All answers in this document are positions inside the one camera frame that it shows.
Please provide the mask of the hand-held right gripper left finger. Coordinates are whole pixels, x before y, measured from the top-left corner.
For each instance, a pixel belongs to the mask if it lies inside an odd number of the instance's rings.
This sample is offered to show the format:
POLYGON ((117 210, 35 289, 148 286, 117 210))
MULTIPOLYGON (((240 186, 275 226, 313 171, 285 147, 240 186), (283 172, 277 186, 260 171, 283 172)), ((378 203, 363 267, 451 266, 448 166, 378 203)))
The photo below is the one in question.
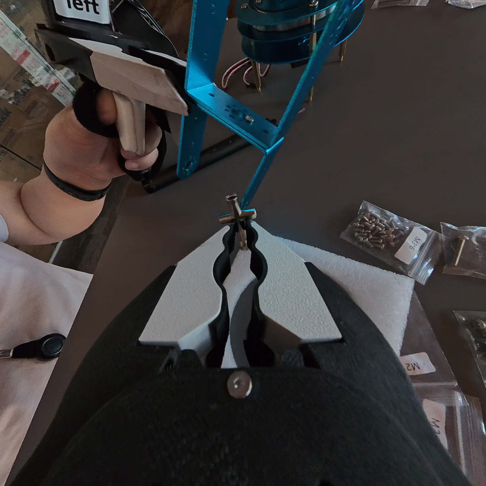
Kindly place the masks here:
POLYGON ((229 226, 205 241, 177 264, 139 342, 207 353, 213 347, 210 323, 222 308, 222 290, 213 276, 229 226))

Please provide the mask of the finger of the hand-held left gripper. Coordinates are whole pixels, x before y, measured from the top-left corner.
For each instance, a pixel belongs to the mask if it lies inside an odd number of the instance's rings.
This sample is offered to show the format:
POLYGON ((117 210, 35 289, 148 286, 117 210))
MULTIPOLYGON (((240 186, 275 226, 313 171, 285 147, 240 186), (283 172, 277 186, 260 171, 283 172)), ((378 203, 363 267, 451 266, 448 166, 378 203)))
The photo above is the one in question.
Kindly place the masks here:
POLYGON ((112 92, 162 110, 188 115, 189 107, 164 69, 126 55, 92 51, 90 56, 96 82, 112 92))
POLYGON ((135 46, 129 47, 129 54, 142 59, 147 64, 170 70, 171 72, 186 72, 186 61, 163 52, 142 49, 135 46))

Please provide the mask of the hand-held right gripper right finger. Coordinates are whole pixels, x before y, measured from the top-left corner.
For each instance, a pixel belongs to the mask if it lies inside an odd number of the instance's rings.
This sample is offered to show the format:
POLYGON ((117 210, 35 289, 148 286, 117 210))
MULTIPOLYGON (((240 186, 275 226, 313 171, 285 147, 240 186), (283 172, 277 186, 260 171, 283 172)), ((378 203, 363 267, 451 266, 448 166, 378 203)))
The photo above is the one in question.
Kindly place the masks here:
POLYGON ((301 343, 332 342, 342 338, 304 260, 259 224, 256 249, 266 261, 266 276, 258 286, 263 314, 263 341, 273 351, 301 343))

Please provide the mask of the blue metal bracket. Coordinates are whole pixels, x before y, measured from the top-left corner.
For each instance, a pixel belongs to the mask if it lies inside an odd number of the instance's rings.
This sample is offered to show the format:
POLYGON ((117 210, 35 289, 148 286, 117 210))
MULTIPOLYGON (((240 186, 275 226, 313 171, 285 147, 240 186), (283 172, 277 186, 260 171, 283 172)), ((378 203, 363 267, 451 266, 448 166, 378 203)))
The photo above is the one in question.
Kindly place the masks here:
POLYGON ((198 166, 206 119, 210 115, 264 154, 240 204, 241 209, 246 210, 334 49, 331 41, 338 33, 335 27, 342 23, 345 8, 337 7, 329 16, 285 113, 279 125, 275 126, 218 88, 214 82, 228 5, 229 1, 193 1, 185 90, 195 106, 181 121, 177 176, 187 178, 198 166))

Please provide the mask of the silver cross socket wrench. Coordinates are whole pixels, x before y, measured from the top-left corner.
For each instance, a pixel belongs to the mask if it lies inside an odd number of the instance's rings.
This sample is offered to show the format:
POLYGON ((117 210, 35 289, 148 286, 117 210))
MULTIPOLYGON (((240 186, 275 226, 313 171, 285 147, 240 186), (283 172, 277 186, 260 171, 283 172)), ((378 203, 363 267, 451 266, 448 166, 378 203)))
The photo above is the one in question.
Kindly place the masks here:
POLYGON ((230 212, 219 217, 219 222, 222 225, 234 224, 238 233, 239 246, 243 251, 248 250, 246 222, 255 220, 257 212, 255 209, 242 210, 239 203, 239 198, 236 193, 226 196, 226 202, 229 205, 230 212))

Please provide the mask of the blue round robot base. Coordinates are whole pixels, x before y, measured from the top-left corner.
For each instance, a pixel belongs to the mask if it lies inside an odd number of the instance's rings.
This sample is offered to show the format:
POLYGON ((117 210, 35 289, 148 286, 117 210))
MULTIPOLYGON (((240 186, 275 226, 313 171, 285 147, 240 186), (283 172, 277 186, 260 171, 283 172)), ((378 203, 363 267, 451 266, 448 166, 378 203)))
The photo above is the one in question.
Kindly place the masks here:
POLYGON ((271 65, 306 64, 329 16, 340 6, 345 11, 342 23, 335 27, 338 33, 331 47, 340 45, 342 61, 347 38, 362 21, 363 1, 235 1, 234 14, 245 57, 224 73, 223 89, 240 69, 245 69, 245 85, 260 91, 261 79, 271 65))

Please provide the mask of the person's left hand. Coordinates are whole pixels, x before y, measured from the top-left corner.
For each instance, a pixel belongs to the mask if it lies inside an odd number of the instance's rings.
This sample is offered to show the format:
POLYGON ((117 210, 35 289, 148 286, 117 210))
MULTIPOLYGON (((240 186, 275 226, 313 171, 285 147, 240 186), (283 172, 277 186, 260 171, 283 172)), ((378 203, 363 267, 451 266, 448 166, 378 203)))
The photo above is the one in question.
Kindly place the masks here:
POLYGON ((154 117, 147 112, 145 151, 137 155, 121 148, 117 138, 106 138, 88 131, 77 121, 72 105, 61 110, 46 130, 44 162, 61 180, 84 190, 101 190, 112 179, 125 175, 118 156, 126 159, 125 167, 141 171, 157 158, 162 137, 154 117))

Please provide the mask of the black white striped cloth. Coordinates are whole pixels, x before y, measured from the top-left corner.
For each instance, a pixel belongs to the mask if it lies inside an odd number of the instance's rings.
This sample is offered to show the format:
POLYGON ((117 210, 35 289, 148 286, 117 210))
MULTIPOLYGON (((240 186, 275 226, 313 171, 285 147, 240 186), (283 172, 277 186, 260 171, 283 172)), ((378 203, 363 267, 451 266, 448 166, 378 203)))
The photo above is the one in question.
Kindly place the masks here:
POLYGON ((112 27, 116 32, 144 43, 145 48, 179 58, 159 23, 139 1, 110 1, 112 27))

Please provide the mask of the white foam sheet with hole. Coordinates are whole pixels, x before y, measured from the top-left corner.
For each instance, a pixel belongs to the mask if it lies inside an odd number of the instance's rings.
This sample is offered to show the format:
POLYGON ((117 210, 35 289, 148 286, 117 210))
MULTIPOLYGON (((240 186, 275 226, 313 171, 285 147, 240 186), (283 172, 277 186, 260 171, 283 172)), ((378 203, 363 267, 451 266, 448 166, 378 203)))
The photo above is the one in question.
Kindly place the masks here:
MULTIPOLYGON (((313 246, 280 237, 277 239, 345 289, 382 332, 396 355, 400 356, 414 280, 313 246)), ((250 261, 250 251, 239 251, 224 282, 230 316, 230 341, 226 344, 222 368, 248 364, 242 342, 251 316, 256 283, 250 261)))

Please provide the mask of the stack of cardboard boxes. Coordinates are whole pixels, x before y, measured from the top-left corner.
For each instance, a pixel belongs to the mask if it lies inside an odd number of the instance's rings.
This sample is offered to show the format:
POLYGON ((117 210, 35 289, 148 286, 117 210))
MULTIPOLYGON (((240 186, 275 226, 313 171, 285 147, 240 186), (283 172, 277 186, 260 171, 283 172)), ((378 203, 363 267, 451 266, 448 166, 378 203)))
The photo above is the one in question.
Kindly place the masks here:
POLYGON ((1 1, 1 180, 27 182, 40 173, 45 130, 72 101, 79 78, 51 65, 37 24, 40 1, 1 1))

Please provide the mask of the black screwdriver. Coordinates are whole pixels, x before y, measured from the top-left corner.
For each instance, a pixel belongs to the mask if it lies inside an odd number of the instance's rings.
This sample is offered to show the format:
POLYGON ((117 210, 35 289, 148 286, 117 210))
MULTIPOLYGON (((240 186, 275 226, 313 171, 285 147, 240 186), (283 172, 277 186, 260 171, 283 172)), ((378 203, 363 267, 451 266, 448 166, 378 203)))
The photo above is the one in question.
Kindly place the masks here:
MULTIPOLYGON (((250 146, 252 146, 252 144, 239 135, 231 135, 230 137, 209 146, 200 153, 199 164, 195 172, 197 173, 250 146)), ((161 147, 159 147, 159 158, 155 164, 156 168, 153 169, 150 172, 150 175, 145 177, 141 182, 143 189, 149 194, 181 181, 176 174, 176 164, 162 168, 165 155, 162 155, 161 152, 161 147)))

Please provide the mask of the zip bag of many screws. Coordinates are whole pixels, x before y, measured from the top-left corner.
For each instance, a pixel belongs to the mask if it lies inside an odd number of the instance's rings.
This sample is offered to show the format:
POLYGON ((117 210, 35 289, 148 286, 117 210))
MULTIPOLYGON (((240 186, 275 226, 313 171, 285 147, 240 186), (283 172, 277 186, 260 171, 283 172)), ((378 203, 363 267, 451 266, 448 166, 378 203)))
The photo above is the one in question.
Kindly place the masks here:
POLYGON ((442 235, 363 201, 340 237, 424 285, 442 251, 442 235))

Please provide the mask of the black wristband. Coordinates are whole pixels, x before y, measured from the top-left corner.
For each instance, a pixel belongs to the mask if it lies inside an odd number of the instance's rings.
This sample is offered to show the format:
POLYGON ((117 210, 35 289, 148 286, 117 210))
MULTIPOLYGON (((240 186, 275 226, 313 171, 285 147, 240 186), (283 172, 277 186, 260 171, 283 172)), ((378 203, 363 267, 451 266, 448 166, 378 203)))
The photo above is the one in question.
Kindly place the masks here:
POLYGON ((50 181, 64 193, 85 202, 93 202, 104 198, 109 191, 111 184, 101 190, 85 190, 76 185, 72 185, 57 177, 44 163, 43 170, 50 181))

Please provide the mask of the zip bag with long bolt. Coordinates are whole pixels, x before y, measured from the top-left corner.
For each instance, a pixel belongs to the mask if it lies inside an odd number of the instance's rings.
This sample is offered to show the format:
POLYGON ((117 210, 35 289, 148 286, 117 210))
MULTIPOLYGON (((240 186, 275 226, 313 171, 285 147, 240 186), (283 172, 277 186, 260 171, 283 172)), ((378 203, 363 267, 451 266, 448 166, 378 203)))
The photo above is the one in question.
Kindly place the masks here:
POLYGON ((485 227, 441 222, 443 273, 485 279, 485 227))

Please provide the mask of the zip bag of short bolts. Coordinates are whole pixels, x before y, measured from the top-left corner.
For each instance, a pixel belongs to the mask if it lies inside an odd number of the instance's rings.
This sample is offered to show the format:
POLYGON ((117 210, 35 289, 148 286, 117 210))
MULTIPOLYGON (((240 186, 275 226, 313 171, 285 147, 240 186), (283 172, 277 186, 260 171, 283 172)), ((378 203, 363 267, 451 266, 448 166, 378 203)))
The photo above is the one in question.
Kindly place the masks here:
POLYGON ((485 380, 485 311, 453 311, 485 380))

